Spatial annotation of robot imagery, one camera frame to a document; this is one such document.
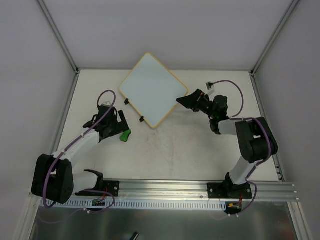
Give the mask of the white whiteboard with yellow frame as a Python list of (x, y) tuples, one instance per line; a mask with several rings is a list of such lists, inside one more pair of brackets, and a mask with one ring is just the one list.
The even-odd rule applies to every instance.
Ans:
[(147, 52), (119, 85), (128, 100), (151, 128), (157, 128), (176, 107), (176, 99), (189, 93), (188, 87)]

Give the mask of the green whiteboard eraser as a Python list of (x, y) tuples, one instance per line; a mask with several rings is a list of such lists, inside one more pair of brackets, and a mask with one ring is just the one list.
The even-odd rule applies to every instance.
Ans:
[(120, 136), (120, 141), (126, 143), (128, 140), (129, 140), (129, 137), (130, 135), (132, 134), (132, 131), (129, 129), (129, 130), (126, 130), (122, 133), (122, 135)]

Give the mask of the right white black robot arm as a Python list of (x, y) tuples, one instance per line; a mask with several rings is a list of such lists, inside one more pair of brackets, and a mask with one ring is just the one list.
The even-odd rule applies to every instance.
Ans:
[(252, 199), (252, 184), (248, 179), (257, 167), (278, 152), (278, 144), (264, 117), (228, 117), (228, 98), (217, 95), (213, 100), (203, 91), (179, 97), (176, 101), (193, 112), (209, 117), (210, 129), (217, 135), (237, 137), (240, 158), (221, 183), (208, 183), (210, 199)]

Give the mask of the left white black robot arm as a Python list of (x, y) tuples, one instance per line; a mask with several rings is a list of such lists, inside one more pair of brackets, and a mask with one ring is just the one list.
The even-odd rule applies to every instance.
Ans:
[(97, 170), (73, 172), (77, 161), (103, 140), (120, 135), (126, 142), (131, 133), (122, 110), (105, 104), (97, 108), (98, 113), (83, 125), (79, 136), (67, 147), (38, 157), (31, 186), (33, 195), (65, 204), (72, 195), (103, 196), (111, 190)]

